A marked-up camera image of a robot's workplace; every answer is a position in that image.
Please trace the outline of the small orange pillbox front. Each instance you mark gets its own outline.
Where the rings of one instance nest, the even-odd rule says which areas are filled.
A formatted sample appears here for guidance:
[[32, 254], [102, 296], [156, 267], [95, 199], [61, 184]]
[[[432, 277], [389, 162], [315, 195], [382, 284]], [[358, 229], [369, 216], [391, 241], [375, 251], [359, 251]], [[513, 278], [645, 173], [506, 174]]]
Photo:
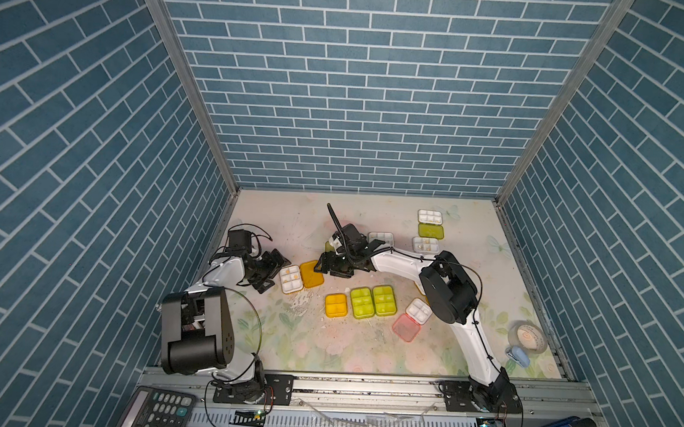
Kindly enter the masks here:
[[328, 318], [343, 318], [348, 314], [348, 300], [345, 294], [329, 294], [325, 297], [324, 311]]

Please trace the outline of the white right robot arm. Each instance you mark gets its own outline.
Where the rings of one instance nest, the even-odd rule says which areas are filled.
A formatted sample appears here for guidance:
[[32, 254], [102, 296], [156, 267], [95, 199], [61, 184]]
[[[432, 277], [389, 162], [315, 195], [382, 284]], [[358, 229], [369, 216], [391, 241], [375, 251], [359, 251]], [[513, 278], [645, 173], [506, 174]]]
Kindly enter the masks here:
[[469, 267], [447, 250], [433, 257], [413, 255], [374, 241], [353, 252], [350, 247], [321, 254], [314, 271], [350, 279], [356, 271], [388, 273], [413, 281], [434, 316], [451, 327], [468, 366], [476, 408], [492, 413], [520, 413], [522, 401], [504, 367], [490, 348], [478, 312], [483, 284], [469, 276]]

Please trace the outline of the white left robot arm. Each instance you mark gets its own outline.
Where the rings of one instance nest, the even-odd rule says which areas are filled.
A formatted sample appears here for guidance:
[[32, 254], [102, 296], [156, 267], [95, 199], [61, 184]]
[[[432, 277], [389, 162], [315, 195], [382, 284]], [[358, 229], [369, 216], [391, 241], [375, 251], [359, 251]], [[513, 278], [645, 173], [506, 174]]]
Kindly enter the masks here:
[[279, 250], [252, 255], [249, 247], [221, 247], [196, 283], [161, 303], [161, 366], [165, 373], [211, 375], [212, 386], [239, 402], [267, 395], [259, 349], [243, 352], [235, 345], [228, 294], [245, 298], [237, 286], [266, 291], [278, 272], [290, 265]]

